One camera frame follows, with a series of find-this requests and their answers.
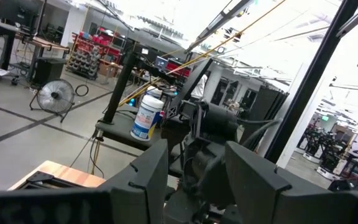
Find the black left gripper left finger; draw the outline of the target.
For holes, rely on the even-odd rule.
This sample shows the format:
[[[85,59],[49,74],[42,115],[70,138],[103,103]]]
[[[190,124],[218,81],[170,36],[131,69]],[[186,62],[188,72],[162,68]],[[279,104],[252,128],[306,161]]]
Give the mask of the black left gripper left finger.
[[[160,139],[96,188],[0,191],[0,223],[161,223],[167,177]]]

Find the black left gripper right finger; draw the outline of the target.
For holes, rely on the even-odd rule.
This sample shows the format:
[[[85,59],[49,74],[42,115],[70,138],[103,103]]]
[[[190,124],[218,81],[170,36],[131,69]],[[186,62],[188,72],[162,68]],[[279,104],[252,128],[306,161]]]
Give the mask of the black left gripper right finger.
[[[358,190],[324,189],[232,141],[225,163],[243,223],[358,223]]]

